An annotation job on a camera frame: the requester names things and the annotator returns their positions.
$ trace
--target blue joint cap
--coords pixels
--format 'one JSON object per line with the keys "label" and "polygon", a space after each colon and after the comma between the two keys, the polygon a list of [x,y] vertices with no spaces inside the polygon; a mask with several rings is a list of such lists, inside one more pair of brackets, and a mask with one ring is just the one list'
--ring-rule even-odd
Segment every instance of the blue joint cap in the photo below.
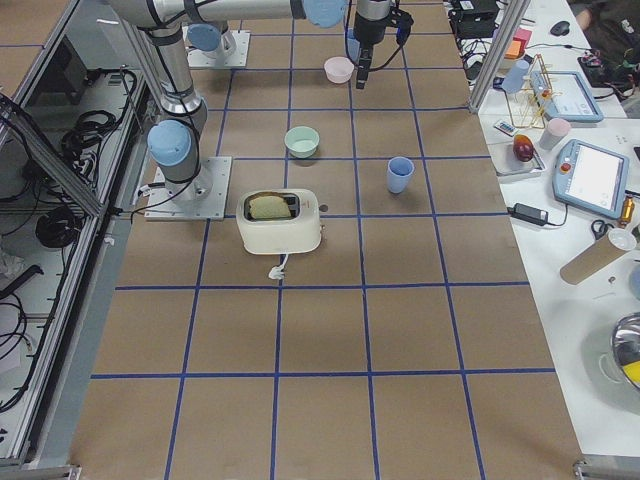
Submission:
{"label": "blue joint cap", "polygon": [[191,135],[180,122],[163,120],[151,129],[147,144],[156,162],[163,167],[173,167],[189,155]]}
{"label": "blue joint cap", "polygon": [[222,34],[208,23],[194,23],[187,29],[187,38],[198,50],[213,52],[220,45]]}
{"label": "blue joint cap", "polygon": [[311,23],[320,28],[331,28],[344,18],[347,0],[302,0],[302,6]]}

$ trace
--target scissors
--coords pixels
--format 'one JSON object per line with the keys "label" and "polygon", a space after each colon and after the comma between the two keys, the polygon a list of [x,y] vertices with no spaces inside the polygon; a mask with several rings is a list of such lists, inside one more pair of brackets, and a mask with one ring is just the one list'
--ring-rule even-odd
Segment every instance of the scissors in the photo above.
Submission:
{"label": "scissors", "polygon": [[611,228],[614,228],[613,225],[604,220],[594,220],[591,223],[591,231],[593,232],[593,236],[596,237],[596,240],[604,237]]}

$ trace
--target black computer mouse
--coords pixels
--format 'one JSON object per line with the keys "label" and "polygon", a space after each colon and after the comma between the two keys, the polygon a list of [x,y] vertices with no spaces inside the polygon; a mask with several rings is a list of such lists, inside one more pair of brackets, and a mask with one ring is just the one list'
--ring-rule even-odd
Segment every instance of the black computer mouse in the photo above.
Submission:
{"label": "black computer mouse", "polygon": [[564,37],[567,33],[569,33],[569,22],[566,20],[561,20],[556,23],[551,30],[549,30],[551,35],[555,35],[556,37]]}

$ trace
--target tablet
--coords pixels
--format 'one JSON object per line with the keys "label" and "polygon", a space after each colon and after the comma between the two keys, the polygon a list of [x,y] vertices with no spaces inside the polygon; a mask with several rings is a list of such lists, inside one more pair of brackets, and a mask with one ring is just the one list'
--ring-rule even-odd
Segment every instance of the tablet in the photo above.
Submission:
{"label": "tablet", "polygon": [[542,95],[549,89],[549,82],[540,71],[530,75],[531,88],[538,104],[544,106],[547,118],[563,118],[569,122],[597,123],[604,115],[591,90],[578,72],[548,72],[551,79],[551,100]]}
{"label": "tablet", "polygon": [[629,159],[580,140],[558,154],[553,193],[569,205],[608,218],[619,218],[624,202]]}

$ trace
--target black round object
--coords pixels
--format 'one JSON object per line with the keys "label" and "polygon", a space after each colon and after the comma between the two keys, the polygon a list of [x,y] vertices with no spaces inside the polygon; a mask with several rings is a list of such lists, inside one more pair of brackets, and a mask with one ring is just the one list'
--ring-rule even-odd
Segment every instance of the black round object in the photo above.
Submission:
{"label": "black round object", "polygon": [[36,237],[48,248],[63,248],[73,243],[80,233],[81,220],[66,206],[41,216],[36,224]]}

